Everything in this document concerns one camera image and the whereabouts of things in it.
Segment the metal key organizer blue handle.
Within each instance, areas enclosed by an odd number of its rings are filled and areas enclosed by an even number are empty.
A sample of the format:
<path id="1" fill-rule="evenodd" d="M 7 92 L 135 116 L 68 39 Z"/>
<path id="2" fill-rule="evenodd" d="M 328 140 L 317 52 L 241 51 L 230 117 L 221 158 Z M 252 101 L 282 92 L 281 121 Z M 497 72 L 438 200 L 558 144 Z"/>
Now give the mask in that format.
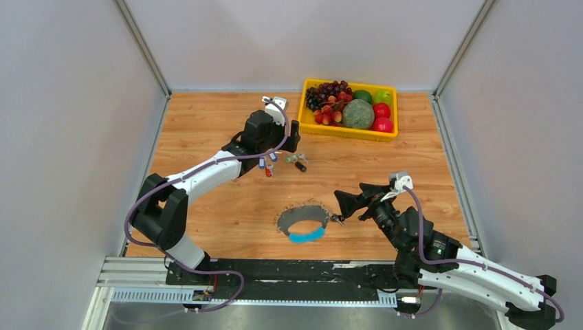
<path id="1" fill-rule="evenodd" d="M 277 230 L 283 233 L 291 243 L 312 243 L 324 237 L 332 213 L 321 203 L 306 201 L 288 205 L 275 219 Z M 309 232 L 294 232 L 292 227 L 299 223 L 314 223 L 315 228 Z"/>

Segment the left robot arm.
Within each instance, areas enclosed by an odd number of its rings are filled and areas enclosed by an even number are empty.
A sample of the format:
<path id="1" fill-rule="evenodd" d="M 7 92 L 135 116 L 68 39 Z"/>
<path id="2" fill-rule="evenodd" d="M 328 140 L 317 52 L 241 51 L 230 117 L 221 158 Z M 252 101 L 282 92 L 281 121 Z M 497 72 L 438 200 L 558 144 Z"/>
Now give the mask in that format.
<path id="1" fill-rule="evenodd" d="M 294 152 L 300 141 L 299 123 L 283 112 L 258 110 L 210 159 L 178 174 L 162 177 L 149 175 L 136 202 L 124 220 L 124 233 L 131 238 L 130 228 L 154 247 L 184 268 L 184 276 L 195 285 L 210 276 L 207 254 L 186 234 L 188 209 L 214 188 L 235 180 L 255 166 L 260 158 L 275 151 Z"/>

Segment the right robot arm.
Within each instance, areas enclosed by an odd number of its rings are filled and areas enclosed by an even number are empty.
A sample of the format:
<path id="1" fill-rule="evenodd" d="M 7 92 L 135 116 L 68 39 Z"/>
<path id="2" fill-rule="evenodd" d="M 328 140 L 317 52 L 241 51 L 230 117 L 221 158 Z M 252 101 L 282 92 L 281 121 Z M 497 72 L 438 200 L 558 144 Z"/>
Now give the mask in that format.
<path id="1" fill-rule="evenodd" d="M 550 329 L 565 319 L 554 299 L 557 280 L 528 276 L 499 265 L 452 237 L 425 218 L 409 177 L 386 186 L 360 184 L 358 195 L 336 190 L 340 218 L 363 210 L 397 251 L 394 281 L 402 287 L 434 287 L 479 301 L 502 313 L 521 329 Z"/>

